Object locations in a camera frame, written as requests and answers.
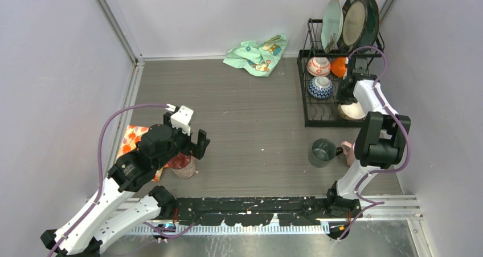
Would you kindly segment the white ceramic bowl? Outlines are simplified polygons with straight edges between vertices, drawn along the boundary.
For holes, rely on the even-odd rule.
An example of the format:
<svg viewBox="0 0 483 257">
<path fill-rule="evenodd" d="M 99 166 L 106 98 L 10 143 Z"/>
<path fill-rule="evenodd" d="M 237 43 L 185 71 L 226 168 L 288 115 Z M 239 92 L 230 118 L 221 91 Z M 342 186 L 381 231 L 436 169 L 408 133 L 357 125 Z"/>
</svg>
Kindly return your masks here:
<svg viewBox="0 0 483 257">
<path fill-rule="evenodd" d="M 338 104 L 338 113 L 343 119 L 350 121 L 363 120 L 366 117 L 359 102 Z"/>
</svg>

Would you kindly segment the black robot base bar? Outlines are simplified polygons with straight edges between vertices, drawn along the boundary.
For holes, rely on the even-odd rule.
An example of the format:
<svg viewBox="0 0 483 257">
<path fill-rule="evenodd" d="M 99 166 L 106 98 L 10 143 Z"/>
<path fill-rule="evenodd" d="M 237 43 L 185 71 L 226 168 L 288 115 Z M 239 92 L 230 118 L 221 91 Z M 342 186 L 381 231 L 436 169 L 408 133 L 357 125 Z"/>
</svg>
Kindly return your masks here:
<svg viewBox="0 0 483 257">
<path fill-rule="evenodd" d="M 329 203 L 325 197 L 180 197 L 155 219 L 201 226 L 315 226 L 322 219 L 347 222 L 361 211 L 355 200 L 349 207 Z"/>
</svg>

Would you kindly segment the white bowl orange outside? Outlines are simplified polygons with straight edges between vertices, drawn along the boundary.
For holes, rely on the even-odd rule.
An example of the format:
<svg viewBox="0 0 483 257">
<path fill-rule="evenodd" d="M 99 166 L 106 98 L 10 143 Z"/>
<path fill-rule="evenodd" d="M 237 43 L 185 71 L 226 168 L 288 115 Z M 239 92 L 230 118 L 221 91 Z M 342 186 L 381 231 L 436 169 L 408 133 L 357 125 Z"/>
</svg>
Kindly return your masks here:
<svg viewBox="0 0 483 257">
<path fill-rule="evenodd" d="M 331 72 L 336 77 L 345 78 L 347 75 L 346 64 L 347 64 L 346 57 L 335 58 L 331 63 Z"/>
</svg>

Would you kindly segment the orange coral pattern bowl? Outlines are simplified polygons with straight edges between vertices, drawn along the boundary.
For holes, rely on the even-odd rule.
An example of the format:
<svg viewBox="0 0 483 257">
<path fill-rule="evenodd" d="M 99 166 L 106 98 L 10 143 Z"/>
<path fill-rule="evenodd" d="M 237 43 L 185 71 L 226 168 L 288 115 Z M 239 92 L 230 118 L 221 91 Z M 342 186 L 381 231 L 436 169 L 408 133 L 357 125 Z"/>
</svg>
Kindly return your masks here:
<svg viewBox="0 0 483 257">
<path fill-rule="evenodd" d="M 331 63 L 328 58 L 312 57 L 308 61 L 306 69 L 313 76 L 328 76 L 331 71 Z"/>
</svg>

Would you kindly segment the black rimmed cream plate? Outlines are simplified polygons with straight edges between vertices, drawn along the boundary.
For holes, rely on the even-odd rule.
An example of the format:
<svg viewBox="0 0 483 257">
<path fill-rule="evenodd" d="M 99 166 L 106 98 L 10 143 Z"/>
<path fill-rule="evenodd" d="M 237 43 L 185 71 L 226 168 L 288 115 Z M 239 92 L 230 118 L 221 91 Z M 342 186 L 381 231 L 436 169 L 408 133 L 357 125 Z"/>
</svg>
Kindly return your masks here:
<svg viewBox="0 0 483 257">
<path fill-rule="evenodd" d="M 367 0 L 346 0 L 343 7 L 343 28 L 337 45 L 341 53 L 355 49 L 365 30 Z"/>
</svg>

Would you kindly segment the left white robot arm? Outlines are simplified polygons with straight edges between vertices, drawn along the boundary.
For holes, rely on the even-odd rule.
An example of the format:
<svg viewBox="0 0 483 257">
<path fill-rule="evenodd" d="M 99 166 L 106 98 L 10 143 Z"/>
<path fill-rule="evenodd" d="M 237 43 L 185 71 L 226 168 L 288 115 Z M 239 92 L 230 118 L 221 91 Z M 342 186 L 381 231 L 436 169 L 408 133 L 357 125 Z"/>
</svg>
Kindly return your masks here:
<svg viewBox="0 0 483 257">
<path fill-rule="evenodd" d="M 169 219 L 174 214 L 176 199 L 163 186 L 153 187 L 121 214 L 115 217 L 111 214 L 180 153 L 198 160 L 203 158 L 210 139 L 200 129 L 198 141 L 191 141 L 193 115 L 194 111 L 186 106 L 165 113 L 162 124 L 149 127 L 133 150 L 119 156 L 89 202 L 63 227 L 46 230 L 41 235 L 50 254 L 99 256 L 141 223 L 156 217 Z"/>
</svg>

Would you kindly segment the mint green flower plate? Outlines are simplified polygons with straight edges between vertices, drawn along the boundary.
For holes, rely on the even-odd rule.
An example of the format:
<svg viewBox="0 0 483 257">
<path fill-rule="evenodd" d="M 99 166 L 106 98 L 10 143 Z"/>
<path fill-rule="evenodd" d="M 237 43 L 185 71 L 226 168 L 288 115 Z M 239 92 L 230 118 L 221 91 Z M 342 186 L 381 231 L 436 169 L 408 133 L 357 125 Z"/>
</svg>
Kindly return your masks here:
<svg viewBox="0 0 483 257">
<path fill-rule="evenodd" d="M 342 34 L 343 11 L 339 0 L 330 0 L 322 19 L 321 44 L 326 53 L 338 48 Z"/>
</svg>

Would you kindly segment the dark blue floral plate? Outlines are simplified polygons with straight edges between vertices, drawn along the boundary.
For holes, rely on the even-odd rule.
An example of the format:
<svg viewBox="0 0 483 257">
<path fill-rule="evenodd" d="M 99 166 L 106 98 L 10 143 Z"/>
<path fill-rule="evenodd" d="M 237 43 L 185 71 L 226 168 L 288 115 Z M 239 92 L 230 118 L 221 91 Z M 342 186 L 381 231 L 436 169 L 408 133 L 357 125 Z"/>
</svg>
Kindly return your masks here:
<svg viewBox="0 0 483 257">
<path fill-rule="evenodd" d="M 379 32 L 379 7 L 376 0 L 367 0 L 367 19 L 357 48 L 372 46 Z"/>
</svg>

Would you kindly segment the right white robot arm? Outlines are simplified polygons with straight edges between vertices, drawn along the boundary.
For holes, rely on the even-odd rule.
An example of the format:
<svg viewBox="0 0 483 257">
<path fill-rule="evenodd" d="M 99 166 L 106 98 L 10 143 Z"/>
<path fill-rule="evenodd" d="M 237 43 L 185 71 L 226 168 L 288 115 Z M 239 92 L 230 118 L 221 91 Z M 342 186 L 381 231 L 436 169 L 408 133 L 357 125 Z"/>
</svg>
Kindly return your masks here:
<svg viewBox="0 0 483 257">
<path fill-rule="evenodd" d="M 347 75 L 339 91 L 359 102 L 365 120 L 353 146 L 354 161 L 328 190 L 325 210 L 332 217 L 353 213 L 370 181 L 400 163 L 411 126 L 410 118 L 390 105 L 376 76 L 353 70 L 358 60 L 354 56 L 346 60 Z"/>
</svg>

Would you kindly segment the pink glass mug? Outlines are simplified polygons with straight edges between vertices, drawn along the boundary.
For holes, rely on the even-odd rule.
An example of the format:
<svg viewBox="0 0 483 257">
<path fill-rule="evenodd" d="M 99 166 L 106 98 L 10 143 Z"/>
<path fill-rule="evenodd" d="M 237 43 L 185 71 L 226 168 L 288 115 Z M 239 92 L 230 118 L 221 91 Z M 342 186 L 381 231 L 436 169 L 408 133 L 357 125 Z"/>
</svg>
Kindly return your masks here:
<svg viewBox="0 0 483 257">
<path fill-rule="evenodd" d="M 196 162 L 193 156 L 179 153 L 168 162 L 169 168 L 181 179 L 188 179 L 196 173 Z"/>
</svg>

